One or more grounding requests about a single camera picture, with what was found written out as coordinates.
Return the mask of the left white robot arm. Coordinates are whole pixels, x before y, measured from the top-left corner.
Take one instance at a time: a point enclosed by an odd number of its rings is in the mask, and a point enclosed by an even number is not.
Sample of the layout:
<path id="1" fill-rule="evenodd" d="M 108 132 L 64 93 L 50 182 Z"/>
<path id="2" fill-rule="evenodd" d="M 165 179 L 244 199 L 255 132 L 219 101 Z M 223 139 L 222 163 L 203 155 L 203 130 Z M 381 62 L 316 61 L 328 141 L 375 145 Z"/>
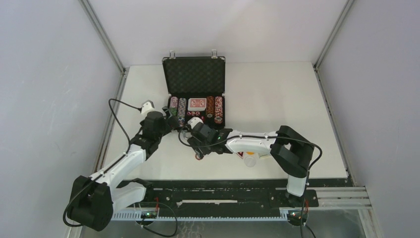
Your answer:
<path id="1" fill-rule="evenodd" d="M 133 203 L 144 207 L 153 204 L 155 194 L 141 183 L 120 183 L 158 149 L 161 139 L 179 126 L 169 110 L 149 111 L 140 123 L 139 132 L 129 140 L 127 151 L 105 168 L 88 177 L 79 176 L 72 186 L 70 200 L 63 212 L 69 227 L 86 226 L 102 231 L 117 212 Z"/>

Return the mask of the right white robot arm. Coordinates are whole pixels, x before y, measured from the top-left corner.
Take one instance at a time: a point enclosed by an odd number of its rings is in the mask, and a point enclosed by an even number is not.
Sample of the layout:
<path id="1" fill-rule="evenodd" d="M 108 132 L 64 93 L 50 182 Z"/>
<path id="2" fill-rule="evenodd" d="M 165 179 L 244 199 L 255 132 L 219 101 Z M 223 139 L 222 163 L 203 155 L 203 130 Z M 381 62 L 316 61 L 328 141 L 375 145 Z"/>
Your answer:
<path id="1" fill-rule="evenodd" d="M 252 152 L 269 155 L 287 174 L 285 197 L 292 207 L 303 206 L 312 158 L 319 146 L 309 142 L 289 126 L 266 133 L 244 133 L 230 128 L 216 130 L 199 122 L 183 128 L 191 136 L 184 144 L 199 159 L 210 153 L 237 154 Z"/>

